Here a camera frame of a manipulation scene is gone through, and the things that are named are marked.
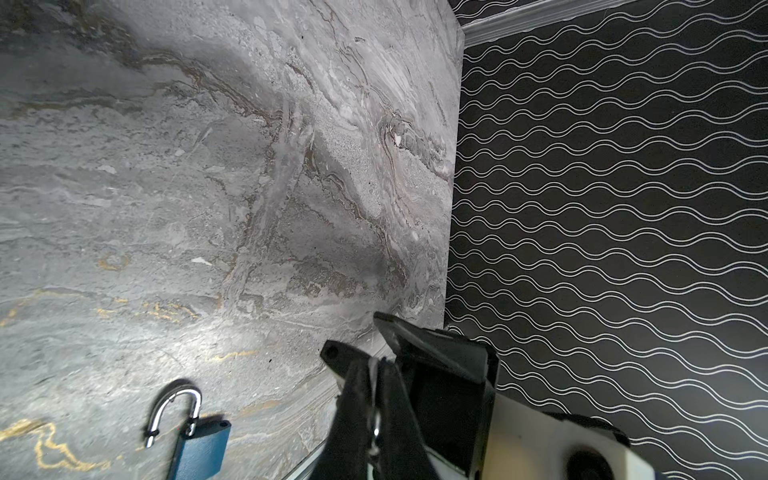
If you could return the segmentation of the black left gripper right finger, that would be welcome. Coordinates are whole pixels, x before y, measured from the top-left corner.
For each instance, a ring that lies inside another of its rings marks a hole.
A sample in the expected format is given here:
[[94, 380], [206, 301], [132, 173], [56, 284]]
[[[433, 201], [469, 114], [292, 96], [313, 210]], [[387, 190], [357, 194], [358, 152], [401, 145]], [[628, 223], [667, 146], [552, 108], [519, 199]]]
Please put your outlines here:
[[374, 394], [374, 478], [438, 479], [397, 366], [381, 360]]

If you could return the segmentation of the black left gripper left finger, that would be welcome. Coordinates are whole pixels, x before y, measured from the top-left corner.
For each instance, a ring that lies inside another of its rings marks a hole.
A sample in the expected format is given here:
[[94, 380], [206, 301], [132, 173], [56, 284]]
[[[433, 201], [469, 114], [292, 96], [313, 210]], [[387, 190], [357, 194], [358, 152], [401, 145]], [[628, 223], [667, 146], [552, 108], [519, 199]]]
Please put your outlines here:
[[311, 479], [367, 479], [374, 400], [368, 362], [355, 360], [345, 376], [326, 444]]

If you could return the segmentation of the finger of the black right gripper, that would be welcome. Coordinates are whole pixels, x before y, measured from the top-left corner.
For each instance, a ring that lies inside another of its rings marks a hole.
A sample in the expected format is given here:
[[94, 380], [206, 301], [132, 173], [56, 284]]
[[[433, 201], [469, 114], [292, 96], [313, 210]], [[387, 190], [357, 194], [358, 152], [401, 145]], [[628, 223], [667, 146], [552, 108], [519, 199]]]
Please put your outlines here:
[[327, 340], [320, 351], [320, 358], [339, 384], [345, 382], [349, 368], [356, 361], [363, 362], [366, 379], [370, 380], [372, 356], [357, 347], [337, 340]]

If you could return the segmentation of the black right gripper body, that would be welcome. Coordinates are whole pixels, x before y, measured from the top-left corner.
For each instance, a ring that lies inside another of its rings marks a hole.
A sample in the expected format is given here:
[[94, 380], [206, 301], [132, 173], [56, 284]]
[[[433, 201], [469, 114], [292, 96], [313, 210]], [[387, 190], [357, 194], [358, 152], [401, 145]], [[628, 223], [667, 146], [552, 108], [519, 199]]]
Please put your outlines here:
[[429, 452], [464, 477], [480, 476], [498, 376], [493, 348], [382, 312], [374, 325], [395, 354]]

